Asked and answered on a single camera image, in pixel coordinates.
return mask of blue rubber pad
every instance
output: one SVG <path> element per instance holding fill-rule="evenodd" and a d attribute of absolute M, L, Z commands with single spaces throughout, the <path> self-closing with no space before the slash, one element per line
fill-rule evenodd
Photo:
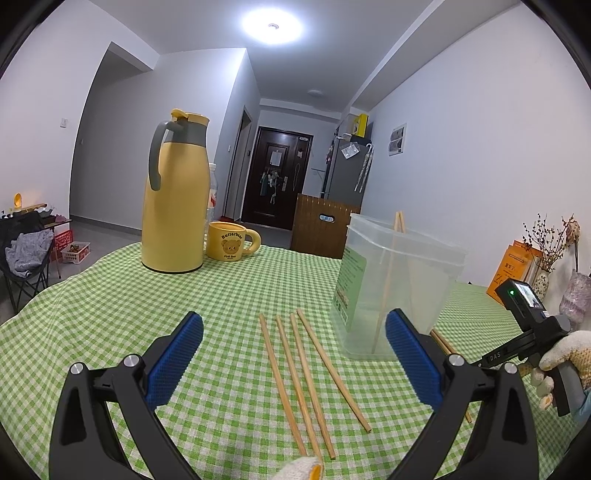
<path fill-rule="evenodd" d="M 441 375 L 406 321 L 391 311 L 386 318 L 386 338 L 404 368 L 408 380 L 421 403 L 437 411 L 443 402 Z"/>
<path fill-rule="evenodd" d="M 203 320 L 194 313 L 150 371 L 145 399 L 152 410 L 170 401 L 201 340 Z"/>

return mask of yellow thermos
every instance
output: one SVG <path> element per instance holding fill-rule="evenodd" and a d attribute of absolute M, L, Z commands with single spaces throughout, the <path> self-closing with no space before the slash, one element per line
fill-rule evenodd
<path fill-rule="evenodd" d="M 171 115 L 172 121 L 156 128 L 150 146 L 142 263 L 156 272 L 188 273 L 203 265 L 209 201 L 205 149 L 209 118 L 177 109 Z"/>

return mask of white glove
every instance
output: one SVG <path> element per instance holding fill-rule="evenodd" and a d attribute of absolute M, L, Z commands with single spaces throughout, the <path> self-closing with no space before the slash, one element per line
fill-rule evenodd
<path fill-rule="evenodd" d="M 578 330 L 569 333 L 556 342 L 540 360 L 539 368 L 531 372 L 531 384 L 536 387 L 536 393 L 541 398 L 540 408 L 546 410 L 552 405 L 554 397 L 554 380 L 546 377 L 545 371 L 552 370 L 558 365 L 570 360 L 579 372 L 583 390 L 591 388 L 591 332 Z"/>
<path fill-rule="evenodd" d="M 320 480 L 322 464 L 316 457 L 302 457 L 288 463 L 271 480 Z"/>

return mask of green checkered tablecloth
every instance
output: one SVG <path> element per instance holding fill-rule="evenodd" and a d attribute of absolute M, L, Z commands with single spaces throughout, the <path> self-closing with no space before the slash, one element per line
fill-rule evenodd
<path fill-rule="evenodd" d="M 0 420 L 33 470 L 48 478 L 53 416 L 69 365 L 83 361 L 89 368 L 109 367 L 130 352 L 143 353 L 188 310 L 202 315 L 204 340 L 170 403 L 157 413 L 193 469 L 204 480 L 267 479 L 299 456 L 269 367 L 259 312 L 268 318 L 311 454 L 273 321 L 274 314 L 287 320 L 301 307 L 373 427 L 366 433 L 358 423 L 301 328 L 337 452 L 336 460 L 325 456 L 326 478 L 388 477 L 431 411 L 418 403 L 398 362 L 359 362 L 340 355 L 329 320 L 340 261 L 261 247 L 240 262 L 206 260 L 198 272 L 162 275 L 141 265 L 139 251 L 139 245 L 130 245 L 108 255 L 42 292 L 0 327 Z M 464 284 L 455 285 L 438 328 L 471 361 L 519 333 L 511 314 L 483 288 Z M 291 328 L 287 332 L 293 345 Z M 555 412 L 538 412 L 534 396 L 532 401 L 545 478 L 573 437 L 573 425 Z M 477 406 L 470 411 L 476 417 Z M 132 466 L 149 475 L 121 412 L 112 408 L 111 413 Z M 442 473 L 459 461 L 470 428 L 464 421 Z M 323 448 L 318 428 L 317 438 Z"/>

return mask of folding chair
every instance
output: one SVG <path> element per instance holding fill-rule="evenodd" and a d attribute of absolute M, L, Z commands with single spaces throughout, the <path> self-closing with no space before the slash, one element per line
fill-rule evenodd
<path fill-rule="evenodd" d="M 15 315 L 19 312 L 23 294 L 32 299 L 42 289 L 49 286 L 49 260 L 52 249 L 49 248 L 41 265 L 30 271 L 26 277 L 19 277 L 12 273 L 8 266 L 5 248 L 10 247 L 11 241 L 16 240 L 21 233 L 39 232 L 43 229 L 44 225 L 38 212 L 30 212 L 11 219 L 0 220 L 0 271 L 4 274 L 4 281 Z M 17 298 L 15 298 L 16 294 L 13 292 L 13 287 L 18 289 Z"/>

